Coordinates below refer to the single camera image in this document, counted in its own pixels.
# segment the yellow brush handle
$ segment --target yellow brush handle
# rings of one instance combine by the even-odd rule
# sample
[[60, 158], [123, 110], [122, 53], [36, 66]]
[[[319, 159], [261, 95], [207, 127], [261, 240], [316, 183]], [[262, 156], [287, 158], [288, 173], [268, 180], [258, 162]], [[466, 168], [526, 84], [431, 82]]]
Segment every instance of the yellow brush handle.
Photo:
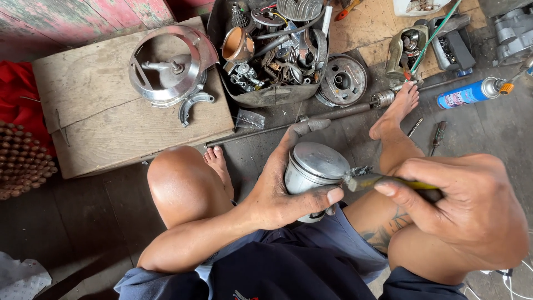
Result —
[[439, 188], [434, 186], [434, 185], [431, 185], [431, 184], [427, 184], [427, 183], [422, 183], [422, 182], [419, 182], [419, 181], [407, 181], [407, 180], [403, 180], [403, 179], [400, 179], [400, 178], [395, 178], [394, 180], [397, 180], [405, 185], [407, 185], [408, 187], [414, 189], [414, 190], [438, 190]]

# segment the pink wooden wall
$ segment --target pink wooden wall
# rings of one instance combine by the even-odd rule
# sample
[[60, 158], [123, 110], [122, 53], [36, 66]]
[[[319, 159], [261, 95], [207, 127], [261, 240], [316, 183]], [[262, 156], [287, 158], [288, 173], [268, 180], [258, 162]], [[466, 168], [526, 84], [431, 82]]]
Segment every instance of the pink wooden wall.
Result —
[[30, 61], [121, 29], [171, 22], [165, 0], [0, 0], [0, 61]]

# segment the leg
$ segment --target leg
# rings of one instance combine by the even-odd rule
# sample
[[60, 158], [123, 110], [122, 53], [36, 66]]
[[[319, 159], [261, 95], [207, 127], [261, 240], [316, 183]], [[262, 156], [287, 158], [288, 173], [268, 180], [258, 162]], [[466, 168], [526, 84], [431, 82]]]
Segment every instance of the leg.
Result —
[[164, 150], [148, 169], [148, 185], [167, 228], [233, 208], [233, 187], [220, 147], [209, 148], [203, 157], [189, 146]]
[[[424, 156], [422, 150], [400, 129], [403, 118], [418, 105], [417, 87], [406, 83], [381, 118], [370, 128], [370, 137], [381, 140], [379, 167], [391, 175], [406, 159]], [[352, 227], [374, 248], [387, 253], [391, 236], [413, 221], [388, 197], [369, 191], [343, 209]]]

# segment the dark shorts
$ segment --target dark shorts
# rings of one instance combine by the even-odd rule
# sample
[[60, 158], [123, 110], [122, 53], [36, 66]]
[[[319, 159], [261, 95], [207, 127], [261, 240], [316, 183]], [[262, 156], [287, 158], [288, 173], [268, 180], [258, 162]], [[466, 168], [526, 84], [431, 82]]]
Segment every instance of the dark shorts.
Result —
[[310, 248], [329, 249], [336, 256], [348, 257], [358, 265], [358, 273], [365, 283], [376, 279], [388, 261], [385, 256], [369, 245], [352, 227], [341, 208], [346, 204], [337, 205], [337, 213], [325, 216], [316, 223], [304, 223], [294, 229], [280, 228], [276, 230], [258, 230], [246, 235], [220, 249], [196, 271], [207, 280], [211, 265], [250, 242], [270, 243], [278, 238], [296, 240]]

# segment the dirty hand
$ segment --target dirty hand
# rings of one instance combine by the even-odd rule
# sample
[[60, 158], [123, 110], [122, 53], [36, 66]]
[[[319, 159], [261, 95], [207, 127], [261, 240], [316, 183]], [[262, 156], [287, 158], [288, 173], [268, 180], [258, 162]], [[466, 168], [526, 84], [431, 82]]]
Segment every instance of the dirty hand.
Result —
[[289, 150], [298, 138], [311, 131], [327, 128], [327, 119], [311, 119], [289, 127], [278, 147], [269, 156], [250, 195], [240, 204], [248, 206], [248, 213], [257, 222], [257, 228], [277, 229], [307, 214], [320, 212], [338, 202], [344, 192], [338, 186], [313, 188], [299, 195], [289, 195], [285, 188], [285, 169]]
[[486, 269], [515, 267], [528, 254], [528, 224], [503, 162], [488, 154], [406, 160], [395, 172], [439, 187], [435, 205], [397, 181], [375, 189], [405, 209], [418, 228]]

